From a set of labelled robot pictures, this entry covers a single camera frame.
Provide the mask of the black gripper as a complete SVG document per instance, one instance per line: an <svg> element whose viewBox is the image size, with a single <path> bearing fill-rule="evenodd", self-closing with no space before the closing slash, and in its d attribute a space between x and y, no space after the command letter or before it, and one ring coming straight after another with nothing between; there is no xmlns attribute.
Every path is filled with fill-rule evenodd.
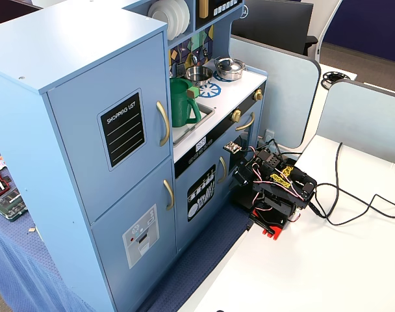
<svg viewBox="0 0 395 312"><path fill-rule="evenodd" d="M237 161L236 168L233 170L233 180L231 182L231 200L240 207L247 206L247 191L243 188L248 185L252 186L254 181L259 180L259 164L253 161ZM259 192L253 194L253 198L249 201L248 209L261 208L261 195Z"/></svg>

